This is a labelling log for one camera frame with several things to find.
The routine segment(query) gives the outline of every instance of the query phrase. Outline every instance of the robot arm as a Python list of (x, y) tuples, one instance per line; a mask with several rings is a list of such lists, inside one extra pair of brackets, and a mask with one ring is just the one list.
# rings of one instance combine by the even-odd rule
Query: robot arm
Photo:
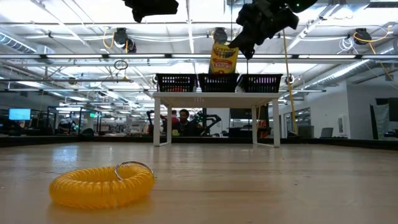
[(240, 33), (229, 45), (238, 47), (242, 54), (251, 59), (255, 53), (254, 44), (261, 45), (266, 38), (291, 27), (296, 29), (299, 18), (293, 13), (302, 12), (317, 0), (253, 0), (243, 5), (236, 23), (243, 26)]

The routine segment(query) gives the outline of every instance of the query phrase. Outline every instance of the metal key ring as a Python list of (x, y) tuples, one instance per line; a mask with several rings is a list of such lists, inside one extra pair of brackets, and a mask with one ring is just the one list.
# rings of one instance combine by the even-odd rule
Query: metal key ring
[(116, 177), (118, 177), (119, 180), (123, 180), (123, 178), (119, 175), (118, 168), (120, 166), (123, 166), (123, 165), (126, 165), (126, 164), (137, 164), (137, 165), (143, 166), (146, 169), (148, 169), (152, 173), (153, 178), (155, 178), (154, 171), (149, 166), (147, 166), (147, 165), (145, 165), (145, 164), (143, 164), (141, 162), (137, 162), (137, 161), (127, 161), (127, 162), (120, 163), (120, 165), (116, 165), (116, 167), (114, 168), (114, 173), (116, 174)]

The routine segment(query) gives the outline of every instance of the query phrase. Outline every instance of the computer monitor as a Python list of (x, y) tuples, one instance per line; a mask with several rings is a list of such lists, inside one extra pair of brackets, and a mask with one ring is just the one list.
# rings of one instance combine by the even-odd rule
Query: computer monitor
[(10, 109), (8, 111), (8, 119), (12, 121), (28, 121), (30, 120), (30, 109)]

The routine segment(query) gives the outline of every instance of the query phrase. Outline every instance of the yellow coil keychain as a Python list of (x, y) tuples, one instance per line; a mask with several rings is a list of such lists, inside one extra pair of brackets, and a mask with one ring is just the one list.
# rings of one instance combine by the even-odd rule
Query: yellow coil keychain
[(67, 172), (53, 180), (49, 191), (51, 199), (60, 205), (114, 208), (148, 195), (154, 184), (155, 176), (151, 168), (129, 161), (116, 167)]

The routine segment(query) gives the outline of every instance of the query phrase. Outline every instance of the yellow cable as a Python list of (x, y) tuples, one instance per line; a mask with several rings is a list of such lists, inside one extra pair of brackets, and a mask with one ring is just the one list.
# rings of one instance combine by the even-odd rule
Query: yellow cable
[(112, 43), (111, 43), (111, 46), (108, 46), (108, 45), (106, 45), (106, 43), (105, 43), (105, 35), (106, 35), (106, 31), (107, 31), (107, 30), (108, 30), (108, 28), (105, 27), (104, 38), (102, 39), (102, 43), (104, 43), (104, 46), (105, 46), (107, 49), (111, 49), (111, 48), (113, 47), (114, 32), (112, 33)]
[[(374, 53), (374, 54), (377, 54), (376, 51), (375, 51), (375, 49), (374, 49), (374, 47), (373, 47), (373, 45), (372, 45), (372, 43), (369, 43), (369, 46), (371, 46), (371, 49), (372, 49), (373, 53)], [(380, 65), (381, 65), (381, 67), (383, 68), (384, 72), (385, 72), (385, 73), (388, 75), (388, 77), (391, 79), (391, 81), (394, 81), (394, 78), (391, 76), (391, 74), (388, 72), (388, 70), (385, 68), (385, 66), (384, 66), (382, 63), (380, 63)]]
[(385, 38), (388, 36), (388, 32), (389, 32), (389, 31), (390, 31), (390, 27), (388, 27), (387, 33), (385, 34), (385, 36), (384, 36), (384, 37), (381, 37), (380, 39), (377, 39), (377, 40), (363, 40), (363, 39), (357, 38), (357, 37), (356, 37), (357, 32), (354, 33), (354, 38), (357, 39), (357, 40), (360, 40), (360, 41), (362, 41), (362, 42), (373, 43), (373, 42), (377, 42), (377, 41), (380, 41), (380, 40), (385, 39)]
[(294, 132), (297, 133), (297, 123), (296, 123), (296, 114), (294, 110), (294, 101), (293, 101), (293, 94), (292, 94), (292, 85), (290, 84), (289, 80), (289, 64), (287, 63), (287, 44), (286, 44), (286, 34), (284, 30), (284, 47), (285, 47), (285, 62), (286, 62), (286, 74), (287, 74), (287, 85), (289, 86), (289, 96), (290, 96), (290, 104), (292, 105), (292, 119), (293, 119), (293, 128)]

